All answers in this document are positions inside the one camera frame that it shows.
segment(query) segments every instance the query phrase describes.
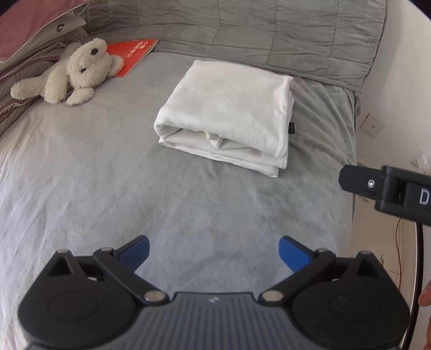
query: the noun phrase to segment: stuffed animal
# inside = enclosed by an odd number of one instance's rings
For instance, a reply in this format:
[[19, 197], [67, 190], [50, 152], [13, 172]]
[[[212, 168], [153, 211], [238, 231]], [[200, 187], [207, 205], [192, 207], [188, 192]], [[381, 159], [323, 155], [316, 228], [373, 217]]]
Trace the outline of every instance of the stuffed animal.
[[38, 77], [15, 83], [10, 94], [18, 100], [41, 95], [45, 101], [56, 104], [66, 99], [68, 86], [71, 86], [73, 92], [66, 104], [84, 103], [93, 97], [96, 86], [123, 68], [123, 59], [109, 55], [106, 48], [102, 39], [93, 39], [82, 46], [70, 44], [57, 63]]

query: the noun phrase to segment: folded white towel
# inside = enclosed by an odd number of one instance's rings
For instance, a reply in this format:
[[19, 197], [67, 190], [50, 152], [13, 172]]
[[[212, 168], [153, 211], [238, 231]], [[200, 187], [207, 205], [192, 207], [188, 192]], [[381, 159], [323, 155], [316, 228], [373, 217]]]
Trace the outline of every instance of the folded white towel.
[[277, 177], [287, 166], [292, 80], [235, 63], [195, 61], [154, 122], [159, 143]]

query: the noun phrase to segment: clothing tag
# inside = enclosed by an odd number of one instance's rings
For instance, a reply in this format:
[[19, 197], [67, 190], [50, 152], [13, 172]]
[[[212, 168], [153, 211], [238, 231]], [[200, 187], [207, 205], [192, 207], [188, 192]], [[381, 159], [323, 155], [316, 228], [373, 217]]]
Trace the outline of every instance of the clothing tag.
[[294, 134], [295, 133], [295, 123], [290, 122], [289, 123], [289, 129], [288, 129], [288, 134]]

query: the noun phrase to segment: red book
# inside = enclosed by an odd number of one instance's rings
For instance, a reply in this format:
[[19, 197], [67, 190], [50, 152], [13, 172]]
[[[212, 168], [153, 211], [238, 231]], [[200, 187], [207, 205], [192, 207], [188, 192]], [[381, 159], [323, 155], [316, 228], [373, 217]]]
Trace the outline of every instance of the red book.
[[142, 39], [125, 41], [108, 45], [110, 55], [118, 55], [124, 59], [124, 67], [116, 77], [125, 77], [155, 47], [159, 39]]

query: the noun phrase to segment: wall switch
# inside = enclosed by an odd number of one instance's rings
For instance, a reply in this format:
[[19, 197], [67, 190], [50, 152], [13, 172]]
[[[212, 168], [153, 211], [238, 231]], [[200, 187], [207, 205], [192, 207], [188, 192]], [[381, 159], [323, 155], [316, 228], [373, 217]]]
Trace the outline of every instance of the wall switch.
[[377, 137], [384, 129], [384, 123], [373, 114], [368, 114], [361, 125], [361, 130], [372, 137]]
[[418, 151], [416, 154], [415, 154], [415, 156], [412, 158], [412, 160], [411, 160], [411, 163], [416, 167], [416, 168], [418, 168], [419, 166], [418, 166], [418, 160], [423, 156], [423, 155], [425, 155], [425, 157], [427, 158], [427, 161], [428, 161], [428, 164], [430, 164], [429, 165], [429, 167], [428, 167], [428, 169], [424, 172], [424, 174], [425, 175], [431, 175], [431, 158], [430, 157], [428, 157], [426, 154], [424, 154], [422, 151]]

